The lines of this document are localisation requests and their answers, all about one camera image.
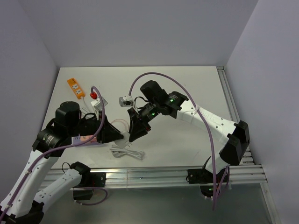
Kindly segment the small pink charger plug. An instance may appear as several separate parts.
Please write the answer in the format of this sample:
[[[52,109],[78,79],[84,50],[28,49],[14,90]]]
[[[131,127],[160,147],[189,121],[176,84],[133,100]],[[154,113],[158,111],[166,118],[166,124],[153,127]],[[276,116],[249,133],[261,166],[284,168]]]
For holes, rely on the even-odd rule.
[[[80,137],[80,140],[81,141],[86,141],[86,140],[89,140],[92,136],[91,135],[88,135],[88,136],[81,136]]]

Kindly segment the purple power strip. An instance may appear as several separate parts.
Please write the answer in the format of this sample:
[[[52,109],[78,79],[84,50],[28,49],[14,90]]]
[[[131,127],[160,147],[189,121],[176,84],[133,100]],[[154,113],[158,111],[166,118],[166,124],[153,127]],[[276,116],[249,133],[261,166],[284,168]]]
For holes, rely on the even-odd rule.
[[[79,143],[83,142],[83,141],[80,140],[80,137],[81,136],[72,137],[72,144],[79,144]],[[91,141],[89,141],[89,142],[87,142],[85,144],[82,144],[82,145],[79,145],[77,147],[100,146],[100,145],[102,145],[102,144],[99,143],[99,142],[91,143]]]

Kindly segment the orange power strip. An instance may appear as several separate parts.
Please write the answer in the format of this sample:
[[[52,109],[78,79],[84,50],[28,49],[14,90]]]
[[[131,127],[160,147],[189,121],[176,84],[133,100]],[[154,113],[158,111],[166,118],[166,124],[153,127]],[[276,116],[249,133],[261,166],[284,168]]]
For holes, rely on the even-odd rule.
[[[83,89],[81,88],[81,86],[79,85],[79,83],[76,81],[75,78],[68,79],[67,83],[72,89],[72,92],[75,94],[77,99],[82,99],[85,97],[85,92],[83,91]]]

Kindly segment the small white plug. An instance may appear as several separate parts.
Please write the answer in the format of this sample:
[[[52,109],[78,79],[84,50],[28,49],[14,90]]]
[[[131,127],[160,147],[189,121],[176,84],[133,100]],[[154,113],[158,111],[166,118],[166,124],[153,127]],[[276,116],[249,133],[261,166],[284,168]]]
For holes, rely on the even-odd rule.
[[[119,148],[125,148],[129,146],[131,143],[129,142],[130,133],[127,131],[124,131],[121,133],[123,135],[123,139],[115,141],[115,144]]]

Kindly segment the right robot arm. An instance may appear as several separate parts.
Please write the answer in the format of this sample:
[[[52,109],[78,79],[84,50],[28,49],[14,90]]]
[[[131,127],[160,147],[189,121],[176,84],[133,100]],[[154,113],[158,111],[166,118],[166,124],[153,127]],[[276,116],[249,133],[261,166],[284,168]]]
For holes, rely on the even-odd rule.
[[[149,122],[158,115],[170,116],[207,130],[210,138],[223,144],[219,152],[207,159],[202,169],[204,180],[212,182],[227,166],[240,164],[250,144],[249,126],[245,121],[236,123],[219,117],[195,105],[180,92],[167,93],[153,80],[143,84],[140,90],[146,98],[146,104],[141,108],[131,106],[128,109],[130,142],[147,135],[151,130]]]

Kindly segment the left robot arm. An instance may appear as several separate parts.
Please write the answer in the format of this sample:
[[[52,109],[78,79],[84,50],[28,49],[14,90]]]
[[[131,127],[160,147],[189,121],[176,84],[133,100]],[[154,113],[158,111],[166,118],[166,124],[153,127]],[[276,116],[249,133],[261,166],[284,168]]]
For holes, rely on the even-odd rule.
[[[46,210],[71,188],[93,191],[91,169],[75,162],[56,181],[43,190],[40,186],[65,149],[72,147],[72,138],[89,136],[85,142],[99,143],[122,140],[123,134],[111,125],[105,114],[82,116],[80,106],[73,101],[63,102],[55,117],[40,131],[32,146],[22,175],[7,197],[0,203],[0,220],[7,224],[38,224]]]

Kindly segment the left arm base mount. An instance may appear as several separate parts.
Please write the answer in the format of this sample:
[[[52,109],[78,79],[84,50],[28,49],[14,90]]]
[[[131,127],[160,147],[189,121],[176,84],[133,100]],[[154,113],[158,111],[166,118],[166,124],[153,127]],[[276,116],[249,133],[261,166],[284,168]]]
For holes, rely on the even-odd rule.
[[[90,201],[96,193],[101,193],[104,196],[100,201],[105,201],[108,197],[108,192],[104,189],[106,183],[106,173],[90,173],[84,181],[76,186],[72,192],[73,199],[77,202]]]

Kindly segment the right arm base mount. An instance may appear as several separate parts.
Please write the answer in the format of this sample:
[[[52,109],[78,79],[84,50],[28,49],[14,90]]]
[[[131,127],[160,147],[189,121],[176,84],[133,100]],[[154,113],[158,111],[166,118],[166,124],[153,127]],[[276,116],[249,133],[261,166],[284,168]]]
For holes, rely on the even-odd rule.
[[[226,183],[226,187],[228,186],[228,181],[230,177],[230,169],[222,169],[216,175],[216,190],[213,189],[213,174],[206,171],[205,169],[188,169],[186,181],[189,184],[209,184],[205,186],[200,186],[201,193],[208,198],[213,197],[213,193],[219,190],[218,196],[221,195],[221,186],[220,182],[223,179],[222,183]]]

